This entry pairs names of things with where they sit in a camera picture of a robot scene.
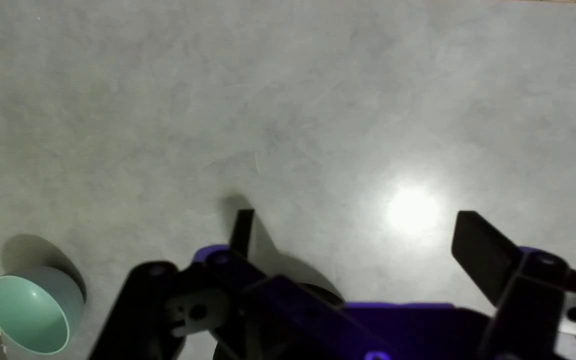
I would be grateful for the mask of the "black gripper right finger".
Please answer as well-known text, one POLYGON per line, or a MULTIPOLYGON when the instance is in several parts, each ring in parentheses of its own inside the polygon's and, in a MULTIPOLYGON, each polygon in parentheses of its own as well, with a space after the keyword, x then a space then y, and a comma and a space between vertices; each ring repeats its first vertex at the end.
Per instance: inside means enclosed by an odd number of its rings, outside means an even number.
POLYGON ((562 334, 576 338, 576 270, 559 257, 517 246, 473 210, 459 210, 451 257, 495 308, 480 360, 565 360, 562 334))

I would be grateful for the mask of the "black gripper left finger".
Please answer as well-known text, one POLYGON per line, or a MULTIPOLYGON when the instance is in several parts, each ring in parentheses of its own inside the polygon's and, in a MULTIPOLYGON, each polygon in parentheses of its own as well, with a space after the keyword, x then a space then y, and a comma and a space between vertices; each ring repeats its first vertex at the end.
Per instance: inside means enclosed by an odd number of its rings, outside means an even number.
POLYGON ((248 259, 256 214, 242 210, 226 246, 188 268, 133 267, 87 360, 176 360, 186 338, 216 338, 213 360, 395 360, 391 346, 342 308, 248 259))

